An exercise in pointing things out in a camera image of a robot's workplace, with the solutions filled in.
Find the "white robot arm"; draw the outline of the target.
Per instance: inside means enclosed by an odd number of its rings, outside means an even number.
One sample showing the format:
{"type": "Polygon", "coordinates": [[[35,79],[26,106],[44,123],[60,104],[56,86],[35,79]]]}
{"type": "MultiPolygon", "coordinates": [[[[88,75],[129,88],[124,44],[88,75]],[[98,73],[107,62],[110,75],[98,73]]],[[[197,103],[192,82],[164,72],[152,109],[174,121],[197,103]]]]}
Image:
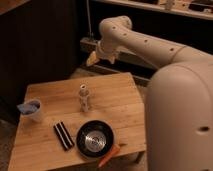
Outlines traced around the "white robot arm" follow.
{"type": "Polygon", "coordinates": [[[127,16],[99,24],[89,66],[123,46],[157,69],[145,97],[149,171],[213,171],[213,55],[135,32],[127,16]]]}

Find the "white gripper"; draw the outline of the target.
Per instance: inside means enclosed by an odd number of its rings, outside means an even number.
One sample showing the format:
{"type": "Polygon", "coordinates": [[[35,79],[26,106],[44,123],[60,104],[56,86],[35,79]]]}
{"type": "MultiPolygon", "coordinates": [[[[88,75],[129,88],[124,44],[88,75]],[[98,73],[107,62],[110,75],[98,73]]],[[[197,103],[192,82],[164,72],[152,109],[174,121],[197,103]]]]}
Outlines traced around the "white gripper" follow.
{"type": "Polygon", "coordinates": [[[97,43],[96,50],[93,51],[86,61],[87,66],[92,66],[99,62],[99,59],[108,60],[111,64],[115,63],[117,57],[117,44],[104,44],[101,41],[97,43]]]}

